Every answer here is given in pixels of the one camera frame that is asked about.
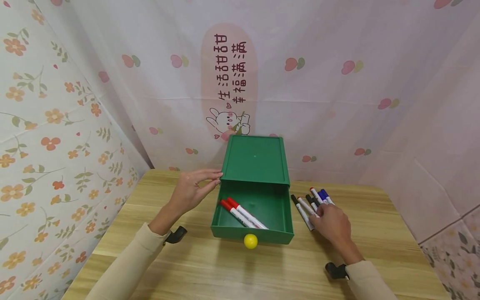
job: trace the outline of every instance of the drawer box lid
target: drawer box lid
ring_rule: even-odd
[[[279,183],[290,186],[282,137],[231,135],[221,180]]]

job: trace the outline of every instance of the marker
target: marker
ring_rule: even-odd
[[[252,216],[245,208],[243,208],[237,201],[233,200],[232,198],[228,197],[227,202],[230,203],[236,210],[238,210],[242,215],[247,218],[250,222],[252,222],[256,227],[260,229],[268,229],[267,226],[263,225],[257,218]]]
[[[310,195],[305,195],[305,198],[307,198],[308,203],[310,203],[310,205],[312,206],[313,211],[316,212],[317,209],[318,209],[318,206],[317,206],[317,204],[315,203],[315,201],[313,201],[313,199],[310,197]]]
[[[303,211],[300,203],[297,201],[297,198],[295,198],[295,195],[291,195],[291,198],[293,203],[295,204],[295,207],[298,209],[303,221],[305,221],[305,224],[307,224],[308,229],[310,229],[310,231],[313,231],[315,229],[315,226],[313,226],[313,224],[308,219],[307,214]]]
[[[220,204],[222,204],[224,208],[226,208],[235,218],[237,218],[237,220],[240,221],[242,225],[249,228],[256,228],[252,222],[247,220],[241,213],[239,213],[235,208],[233,208],[230,203],[225,201],[225,199],[222,199],[222,201],[220,201]]]
[[[322,195],[323,195],[323,197],[324,197],[324,198],[327,200],[327,202],[328,202],[329,204],[333,204],[333,205],[335,205],[335,203],[333,203],[332,199],[330,199],[330,196],[328,196],[328,194],[327,194],[327,191],[326,191],[326,190],[324,190],[324,189],[321,189],[321,190],[320,190],[320,194],[322,194]]]
[[[311,199],[311,200],[313,201],[313,203],[315,203],[315,204],[317,205],[317,207],[319,207],[320,204],[323,203],[323,202],[321,202],[321,201],[318,202],[317,198],[315,198],[315,197],[312,198],[312,197],[310,197],[310,195],[306,195],[306,197],[307,197],[307,200],[308,200],[308,201],[310,201],[310,199]]]
[[[325,202],[323,202],[320,195],[317,193],[317,191],[314,188],[310,188],[310,191],[312,192],[312,195],[315,196],[315,198],[317,198],[317,200],[318,200],[318,202],[320,202],[320,204],[325,203]]]
[[[317,213],[313,211],[312,207],[305,202],[305,200],[303,200],[301,197],[298,197],[297,200],[299,201],[299,203],[301,204],[301,206],[303,206],[303,208],[305,208],[305,210],[307,210],[307,212],[308,212],[310,215],[315,215],[317,218],[320,218],[320,217],[317,215]]]

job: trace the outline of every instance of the floral wallpaper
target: floral wallpaper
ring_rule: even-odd
[[[138,174],[36,5],[0,24],[0,299],[60,299]]]
[[[451,299],[480,299],[480,206],[420,247]]]

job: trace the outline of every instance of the black marker cap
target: black marker cap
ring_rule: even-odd
[[[292,201],[295,205],[299,204],[298,200],[297,200],[297,197],[295,197],[295,195],[291,195],[290,198],[292,198]]]
[[[307,198],[308,202],[310,202],[310,203],[313,202],[317,206],[320,206],[320,202],[318,202],[317,198],[315,198],[315,197],[312,198],[312,197],[310,197],[310,195],[306,195],[305,197]]]
[[[308,203],[310,203],[310,204],[314,203],[313,199],[310,197],[310,195],[305,195],[305,198],[307,198]]]

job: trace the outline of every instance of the right hand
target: right hand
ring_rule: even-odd
[[[364,260],[352,241],[351,224],[343,210],[333,204],[320,204],[316,213],[320,217],[310,215],[310,222],[333,244],[347,265]]]
[[[351,225],[347,215],[334,204],[320,204],[317,215],[310,215],[310,222],[327,240],[336,245],[351,240]]]

